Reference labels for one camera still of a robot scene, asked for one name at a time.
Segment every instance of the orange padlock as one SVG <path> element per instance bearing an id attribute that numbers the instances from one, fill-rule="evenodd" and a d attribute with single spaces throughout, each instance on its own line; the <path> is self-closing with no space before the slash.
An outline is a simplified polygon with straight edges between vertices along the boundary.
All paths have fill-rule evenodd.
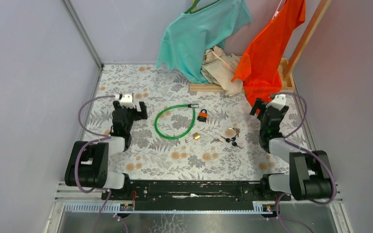
<path id="1" fill-rule="evenodd" d="M 208 114 L 206 113 L 206 109 L 202 109 L 201 112 L 198 114 L 197 120 L 200 122 L 206 122 L 206 117 Z"/>

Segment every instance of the table surface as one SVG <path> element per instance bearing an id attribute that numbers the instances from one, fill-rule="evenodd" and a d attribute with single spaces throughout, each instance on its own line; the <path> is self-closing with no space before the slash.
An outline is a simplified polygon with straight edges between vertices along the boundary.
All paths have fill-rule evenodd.
<path id="1" fill-rule="evenodd" d="M 265 173 L 288 173 L 288 164 L 268 154 L 258 144 L 260 123 L 249 115 L 251 106 L 243 94 L 225 97 L 222 93 L 189 92 L 188 80 L 177 70 L 156 69 L 151 65 L 105 65 L 96 96 L 133 93 L 135 101 L 144 101 L 148 119 L 134 122 L 130 148 L 109 157 L 108 173 L 127 173 L 131 179 L 154 180 L 259 180 Z M 164 108 L 198 103 L 199 110 L 208 111 L 206 123 L 195 122 L 189 135 L 201 138 L 186 143 L 161 138 L 154 129 L 154 120 Z M 289 110 L 281 123 L 286 135 L 300 123 L 294 100 L 287 98 Z M 109 133 L 114 110 L 111 99 L 94 103 L 87 128 Z M 158 121 L 158 128 L 167 135 L 180 135 L 190 125 L 192 110 L 178 108 L 168 111 Z M 228 128 L 240 128 L 233 147 L 214 138 L 234 136 Z M 85 140 L 98 138 L 86 133 Z M 300 129 L 292 142 L 306 147 Z"/>

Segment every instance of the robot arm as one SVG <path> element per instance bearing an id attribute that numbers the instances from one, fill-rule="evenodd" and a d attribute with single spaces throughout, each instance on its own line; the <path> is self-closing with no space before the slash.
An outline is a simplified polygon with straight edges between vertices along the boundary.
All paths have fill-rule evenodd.
<path id="1" fill-rule="evenodd" d="M 314 158 L 285 142 L 279 125 L 287 113 L 286 95 L 276 95 L 271 102 L 257 99 L 251 115 L 261 121 L 259 144 L 268 153 L 289 163 L 289 175 L 265 174 L 261 179 L 263 192 L 290 193 L 296 200 L 331 197 L 332 187 L 328 173 Z M 330 168 L 324 151 L 313 151 Z"/>
<path id="2" fill-rule="evenodd" d="M 144 102 L 137 106 L 130 94 L 116 95 L 113 102 L 111 138 L 89 145 L 81 155 L 78 166 L 79 182 L 83 187 L 123 188 L 126 177 L 123 173 L 108 173 L 108 158 L 126 151 L 132 141 L 131 128 L 134 121 L 148 119 Z M 65 184 L 76 186 L 74 170 L 78 152 L 86 141 L 75 142 L 67 170 Z"/>

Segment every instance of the orange shirt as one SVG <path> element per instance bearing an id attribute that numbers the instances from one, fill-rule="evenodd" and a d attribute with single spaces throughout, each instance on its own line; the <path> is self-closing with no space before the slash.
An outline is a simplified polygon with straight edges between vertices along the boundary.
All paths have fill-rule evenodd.
<path id="1" fill-rule="evenodd" d="M 278 74 L 284 50 L 292 31 L 305 21 L 305 0 L 287 0 L 276 18 L 255 37 L 244 52 L 234 78 L 244 81 L 247 100 L 268 101 L 272 93 L 282 88 Z"/>

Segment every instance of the white wall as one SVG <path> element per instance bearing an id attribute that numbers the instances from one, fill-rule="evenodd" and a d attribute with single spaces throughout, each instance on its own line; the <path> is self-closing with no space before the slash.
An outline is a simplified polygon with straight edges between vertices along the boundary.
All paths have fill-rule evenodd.
<path id="1" fill-rule="evenodd" d="M 0 0 L 0 233 L 42 231 L 97 72 L 60 0 Z"/>
<path id="2" fill-rule="evenodd" d="M 214 1 L 201 0 L 198 8 Z M 246 0 L 253 22 L 227 39 L 225 51 L 242 54 L 271 20 L 279 1 Z M 307 0 L 308 21 L 318 2 Z M 155 63 L 165 29 L 192 0 L 72 0 L 72 4 L 104 63 Z M 291 56 L 307 23 L 294 32 L 286 57 Z"/>
<path id="3" fill-rule="evenodd" d="M 354 232 L 373 232 L 373 1 L 332 1 L 294 77 Z"/>

